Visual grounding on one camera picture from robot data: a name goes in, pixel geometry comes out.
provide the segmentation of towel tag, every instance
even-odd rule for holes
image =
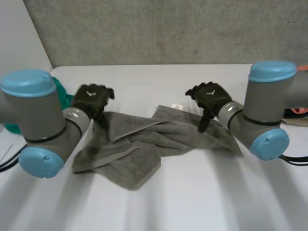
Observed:
[[[180,104],[173,104],[171,107],[183,111],[183,105],[180,105]]]

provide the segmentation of green object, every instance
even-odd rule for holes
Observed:
[[[60,100],[61,108],[62,108],[62,110],[64,110],[65,108],[70,106],[71,101],[72,101],[74,96],[68,95],[66,93],[65,88],[62,86],[62,84],[59,82],[59,80],[57,80],[55,77],[52,77],[52,79],[53,79],[53,81],[54,81],[54,83],[57,87],[57,92],[58,92],[58,97],[59,97],[59,100]],[[8,131],[10,131],[12,133],[17,133],[17,134],[21,133],[17,124],[5,124],[4,126]]]

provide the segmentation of white tabletop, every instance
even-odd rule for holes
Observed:
[[[185,96],[201,82],[221,84],[244,102],[250,65],[139,65],[58,67],[52,75],[68,93],[80,84],[115,90],[106,110],[151,117],[160,105],[183,105],[202,113]],[[283,125],[291,143],[286,155],[307,155],[308,129]],[[37,179],[19,166],[0,174],[1,231],[306,231],[308,168],[282,160],[261,161],[243,146],[244,157],[195,149],[162,158],[158,171],[130,192],[100,175]],[[0,142],[23,144],[7,131]]]

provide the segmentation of blue joint cap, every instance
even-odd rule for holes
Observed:
[[[64,166],[63,159],[56,153],[38,147],[26,147],[18,161],[24,171],[39,178],[54,177]]]
[[[296,66],[286,61],[262,61],[251,66],[249,81],[271,83],[285,80],[296,74]]]
[[[250,147],[250,152],[261,160],[276,159],[289,145],[289,136],[285,130],[275,128],[259,135]]]
[[[47,71],[22,70],[6,74],[0,80],[0,89],[16,97],[39,98],[55,92],[56,85]]]

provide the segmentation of white wall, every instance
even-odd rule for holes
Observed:
[[[22,0],[0,0],[0,77],[52,66]]]

